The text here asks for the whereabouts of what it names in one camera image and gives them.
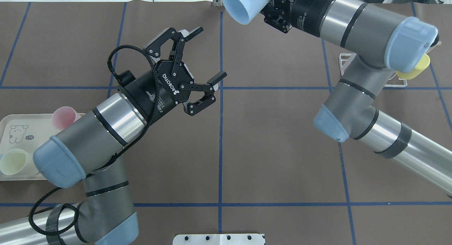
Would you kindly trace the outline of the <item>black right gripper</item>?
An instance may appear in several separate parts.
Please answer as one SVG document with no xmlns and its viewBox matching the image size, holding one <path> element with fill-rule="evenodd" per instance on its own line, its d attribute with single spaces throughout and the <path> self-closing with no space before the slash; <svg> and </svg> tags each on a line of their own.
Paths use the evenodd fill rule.
<svg viewBox="0 0 452 245">
<path fill-rule="evenodd" d="M 261 10 L 264 22 L 288 33 L 296 28 L 320 36 L 321 23 L 334 0 L 270 0 Z"/>
</svg>

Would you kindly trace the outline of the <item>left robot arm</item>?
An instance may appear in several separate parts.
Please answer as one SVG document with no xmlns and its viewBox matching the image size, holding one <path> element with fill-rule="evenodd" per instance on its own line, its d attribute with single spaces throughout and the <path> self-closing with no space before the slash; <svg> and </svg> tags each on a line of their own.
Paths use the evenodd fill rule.
<svg viewBox="0 0 452 245">
<path fill-rule="evenodd" d="M 122 156 L 176 106 L 194 116 L 216 102 L 226 72 L 196 84 L 182 61 L 202 31 L 166 28 L 142 49 L 112 51 L 118 92 L 37 148 L 34 164 L 55 189 L 26 217 L 1 224 L 2 245 L 129 245 L 138 237 Z"/>
</svg>

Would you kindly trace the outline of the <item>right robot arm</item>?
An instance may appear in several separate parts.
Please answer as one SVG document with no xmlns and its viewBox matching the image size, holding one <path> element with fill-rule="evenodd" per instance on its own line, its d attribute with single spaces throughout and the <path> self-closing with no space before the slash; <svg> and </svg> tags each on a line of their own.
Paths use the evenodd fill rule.
<svg viewBox="0 0 452 245">
<path fill-rule="evenodd" d="M 261 12 L 284 32 L 300 29 L 355 54 L 315 116 L 317 129 L 362 142 L 451 196 L 451 151 L 373 107 L 391 76 L 414 70 L 438 39 L 434 25 L 361 0 L 270 0 Z"/>
</svg>

